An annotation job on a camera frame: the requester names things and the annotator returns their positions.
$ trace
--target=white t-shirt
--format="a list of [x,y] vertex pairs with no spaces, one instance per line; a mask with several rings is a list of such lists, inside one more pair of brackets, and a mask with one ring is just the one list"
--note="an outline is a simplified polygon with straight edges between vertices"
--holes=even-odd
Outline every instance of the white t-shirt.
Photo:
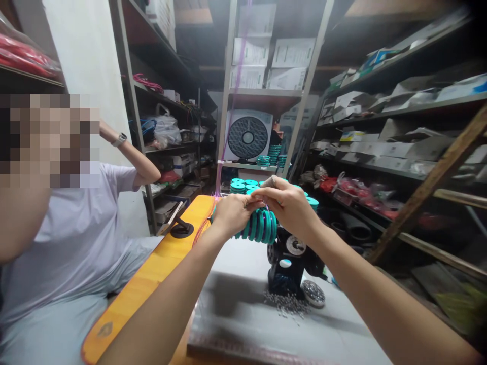
[[139,189],[136,175],[133,167],[100,164],[99,187],[52,190],[29,250],[2,269],[1,326],[109,275],[130,244],[117,202],[120,192]]

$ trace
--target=pants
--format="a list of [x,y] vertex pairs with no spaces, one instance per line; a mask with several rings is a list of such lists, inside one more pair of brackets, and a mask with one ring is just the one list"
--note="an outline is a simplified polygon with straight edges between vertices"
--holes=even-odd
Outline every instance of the pants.
[[161,237],[132,240],[120,265],[88,292],[29,313],[2,334],[2,365],[82,365],[81,346],[107,308],[107,294],[119,293],[157,247]]

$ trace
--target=purple thread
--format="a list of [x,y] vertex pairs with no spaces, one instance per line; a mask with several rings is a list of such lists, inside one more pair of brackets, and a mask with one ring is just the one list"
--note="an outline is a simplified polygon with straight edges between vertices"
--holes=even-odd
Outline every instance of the purple thread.
[[[237,92],[238,92],[238,86],[240,85],[240,73],[241,73],[241,70],[242,70],[242,64],[244,62],[244,55],[245,55],[245,43],[247,42],[247,33],[249,32],[249,17],[250,17],[250,7],[252,6],[252,0],[247,0],[247,14],[246,14],[246,17],[245,17],[245,22],[243,22],[243,34],[244,36],[242,37],[243,39],[243,42],[242,42],[242,47],[240,49],[240,58],[239,58],[239,61],[238,61],[238,67],[237,67],[237,78],[236,78],[236,84],[235,84],[235,93],[234,93],[234,96],[233,96],[233,99],[232,99],[232,109],[230,110],[230,120],[232,120],[233,118],[233,108],[235,106],[235,99],[236,99],[236,96],[237,96]],[[227,123],[226,121],[226,116],[222,116],[222,122],[223,122],[223,118],[225,117],[225,124]],[[227,142],[228,142],[228,136],[224,136],[224,141],[223,141],[223,154],[222,154],[222,160],[225,159],[225,151],[227,149]],[[220,196],[220,187],[221,187],[221,179],[222,179],[222,164],[217,164],[217,179],[216,179],[216,186],[215,186],[215,195],[216,196]]]

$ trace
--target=smartwatch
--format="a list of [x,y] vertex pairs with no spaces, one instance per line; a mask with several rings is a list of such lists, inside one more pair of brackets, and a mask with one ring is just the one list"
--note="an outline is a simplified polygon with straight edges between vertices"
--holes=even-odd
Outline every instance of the smartwatch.
[[119,145],[121,145],[123,142],[125,142],[127,140],[127,136],[123,133],[120,133],[119,136],[118,136],[118,139],[112,143],[112,146],[113,147],[118,147]]

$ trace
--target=yellow board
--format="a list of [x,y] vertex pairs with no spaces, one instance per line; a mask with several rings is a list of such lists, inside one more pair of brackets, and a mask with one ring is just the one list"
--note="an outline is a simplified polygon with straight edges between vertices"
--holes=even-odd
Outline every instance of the yellow board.
[[[213,203],[214,197],[199,195],[186,209],[181,219],[194,226],[193,234],[183,239],[177,239],[168,234],[159,243],[86,336],[81,349],[81,356],[85,363],[96,364],[98,362],[129,318],[191,250],[201,224],[205,222],[205,230],[210,226],[206,219],[213,212]],[[207,361],[198,362],[186,357],[190,324],[191,320],[172,359],[173,364],[207,363]]]

